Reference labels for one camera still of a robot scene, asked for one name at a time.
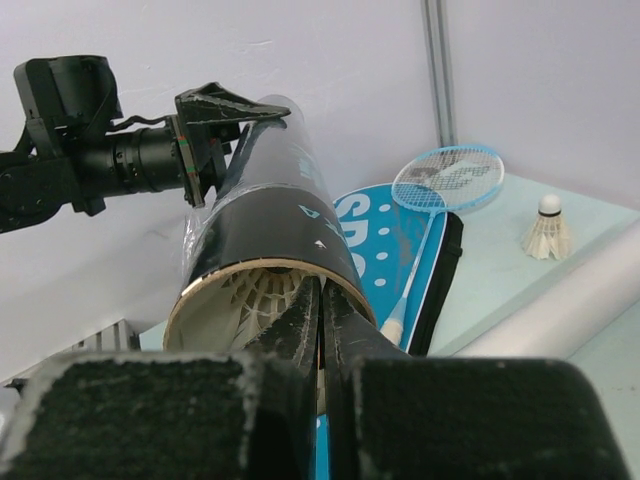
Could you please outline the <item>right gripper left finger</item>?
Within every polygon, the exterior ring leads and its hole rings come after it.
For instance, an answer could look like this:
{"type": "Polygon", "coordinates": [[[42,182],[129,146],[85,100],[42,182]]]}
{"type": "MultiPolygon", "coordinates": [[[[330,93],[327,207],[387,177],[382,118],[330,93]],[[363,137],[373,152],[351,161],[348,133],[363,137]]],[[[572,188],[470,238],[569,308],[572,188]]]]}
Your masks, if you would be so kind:
{"type": "Polygon", "coordinates": [[[292,303],[249,344],[260,390],[249,479],[313,479],[317,416],[320,280],[302,280],[292,303]]]}

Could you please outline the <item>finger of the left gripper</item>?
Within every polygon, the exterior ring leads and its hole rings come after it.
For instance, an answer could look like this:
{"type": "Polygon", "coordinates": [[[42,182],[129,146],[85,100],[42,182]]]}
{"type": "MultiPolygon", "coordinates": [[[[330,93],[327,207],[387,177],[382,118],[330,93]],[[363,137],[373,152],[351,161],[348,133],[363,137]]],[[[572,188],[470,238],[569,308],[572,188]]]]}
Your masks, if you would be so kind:
{"type": "Polygon", "coordinates": [[[210,82],[178,94],[177,115],[185,127],[226,128],[243,122],[278,120],[291,114],[286,106],[259,103],[210,82]]]}

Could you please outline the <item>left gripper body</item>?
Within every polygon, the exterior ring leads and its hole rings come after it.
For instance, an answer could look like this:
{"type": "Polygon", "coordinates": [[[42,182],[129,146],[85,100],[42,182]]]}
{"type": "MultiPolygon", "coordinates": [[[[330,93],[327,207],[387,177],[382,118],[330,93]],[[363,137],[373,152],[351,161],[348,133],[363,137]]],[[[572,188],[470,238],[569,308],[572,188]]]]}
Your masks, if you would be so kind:
{"type": "Polygon", "coordinates": [[[104,195],[182,189],[200,208],[225,175],[225,156],[240,136],[238,121],[188,123],[176,114],[157,118],[115,114],[105,137],[104,195]]]}

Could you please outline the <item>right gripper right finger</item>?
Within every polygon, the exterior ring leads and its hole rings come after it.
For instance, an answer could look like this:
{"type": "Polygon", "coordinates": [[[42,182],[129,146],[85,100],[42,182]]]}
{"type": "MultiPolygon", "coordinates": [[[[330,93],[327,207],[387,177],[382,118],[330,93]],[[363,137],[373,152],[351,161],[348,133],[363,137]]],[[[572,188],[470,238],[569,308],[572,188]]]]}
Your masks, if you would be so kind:
{"type": "Polygon", "coordinates": [[[379,442],[373,423],[385,414],[373,381],[384,366],[408,355],[357,310],[337,283],[325,284],[321,310],[329,477],[382,478],[373,459],[379,442]]]}

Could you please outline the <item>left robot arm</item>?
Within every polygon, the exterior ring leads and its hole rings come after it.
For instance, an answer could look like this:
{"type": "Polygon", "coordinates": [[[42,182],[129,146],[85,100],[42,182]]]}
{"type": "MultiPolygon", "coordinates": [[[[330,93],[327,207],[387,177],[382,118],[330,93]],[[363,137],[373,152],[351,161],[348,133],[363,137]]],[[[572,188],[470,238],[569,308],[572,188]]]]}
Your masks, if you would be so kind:
{"type": "Polygon", "coordinates": [[[1,154],[1,230],[46,222],[66,204],[95,216],[109,197],[180,189],[202,207],[226,176],[225,157],[245,122],[279,120],[217,82],[175,97],[176,111],[125,117],[106,57],[30,59],[14,70],[25,114],[16,147],[1,154]]]}

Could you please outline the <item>black shuttlecock tube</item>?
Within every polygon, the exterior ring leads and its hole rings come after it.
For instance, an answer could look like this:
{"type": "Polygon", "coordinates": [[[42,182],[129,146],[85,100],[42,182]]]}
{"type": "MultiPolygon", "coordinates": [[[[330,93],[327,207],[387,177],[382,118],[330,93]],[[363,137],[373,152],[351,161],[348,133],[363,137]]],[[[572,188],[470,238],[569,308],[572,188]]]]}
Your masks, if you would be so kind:
{"type": "Polygon", "coordinates": [[[239,314],[223,284],[234,273],[259,268],[329,279],[375,319],[302,111],[283,95],[263,100],[291,114],[243,129],[213,207],[192,235],[186,279],[164,330],[166,351],[234,350],[239,314]]]}

